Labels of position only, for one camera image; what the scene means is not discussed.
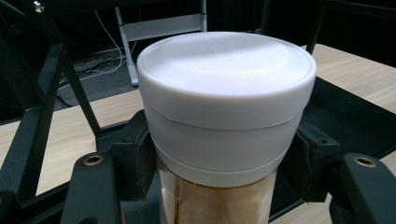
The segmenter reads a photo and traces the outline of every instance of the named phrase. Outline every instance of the white lid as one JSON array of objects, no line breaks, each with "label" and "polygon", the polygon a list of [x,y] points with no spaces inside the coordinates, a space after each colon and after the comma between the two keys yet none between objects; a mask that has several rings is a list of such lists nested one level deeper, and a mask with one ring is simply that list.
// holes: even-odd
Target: white lid
[{"label": "white lid", "polygon": [[147,47],[137,70],[145,104],[166,118],[244,130],[274,126],[302,111],[316,64],[305,50],[279,39],[208,32]]}]

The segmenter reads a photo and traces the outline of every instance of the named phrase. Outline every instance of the wooden table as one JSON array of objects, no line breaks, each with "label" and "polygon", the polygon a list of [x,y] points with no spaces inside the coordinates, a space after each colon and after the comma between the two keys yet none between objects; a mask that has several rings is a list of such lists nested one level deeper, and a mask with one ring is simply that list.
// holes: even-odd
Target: wooden table
[{"label": "wooden table", "polygon": [[[314,58],[318,77],[396,113],[396,68],[322,45],[316,45]],[[143,104],[139,91],[131,91],[92,102],[92,108],[104,127],[130,119]],[[0,164],[18,125],[0,127]],[[55,112],[37,194],[67,182],[75,161],[95,150],[94,136],[79,106]],[[382,161],[396,174],[396,152]],[[328,199],[326,203],[303,204],[273,223],[331,223]]]}]

